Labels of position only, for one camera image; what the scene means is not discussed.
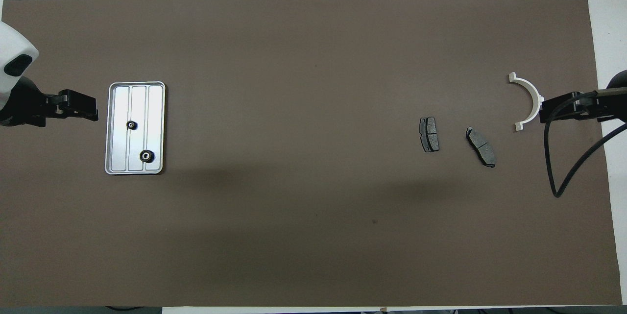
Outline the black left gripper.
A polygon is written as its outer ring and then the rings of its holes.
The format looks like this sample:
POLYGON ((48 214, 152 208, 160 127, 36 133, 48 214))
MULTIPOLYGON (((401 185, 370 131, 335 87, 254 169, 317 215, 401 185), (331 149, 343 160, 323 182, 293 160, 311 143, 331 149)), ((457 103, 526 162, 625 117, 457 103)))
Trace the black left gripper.
MULTIPOLYGON (((74 90, 59 91, 59 108, 65 118, 98 121, 96 99, 74 90)), ((7 103, 0 112, 0 124, 6 127, 29 124, 46 126, 47 118, 60 119, 56 106, 49 104, 50 95, 43 94, 29 78, 22 76, 10 91, 7 103)))

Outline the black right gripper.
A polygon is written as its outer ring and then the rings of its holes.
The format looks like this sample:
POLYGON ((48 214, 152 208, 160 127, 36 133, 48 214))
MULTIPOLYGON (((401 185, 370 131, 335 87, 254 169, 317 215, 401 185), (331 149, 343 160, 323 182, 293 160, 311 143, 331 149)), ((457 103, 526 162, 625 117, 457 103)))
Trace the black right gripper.
MULTIPOLYGON (((597 120, 597 122, 619 119, 627 122, 627 71, 621 71, 613 76, 605 89, 596 90, 599 104, 605 107, 603 112, 585 111, 586 107, 593 104, 593 99, 582 98, 573 100, 561 109, 552 121, 562 120, 597 120)), ((541 111, 553 111, 569 99, 582 95, 582 92, 570 92, 556 96, 542 102, 541 111)))

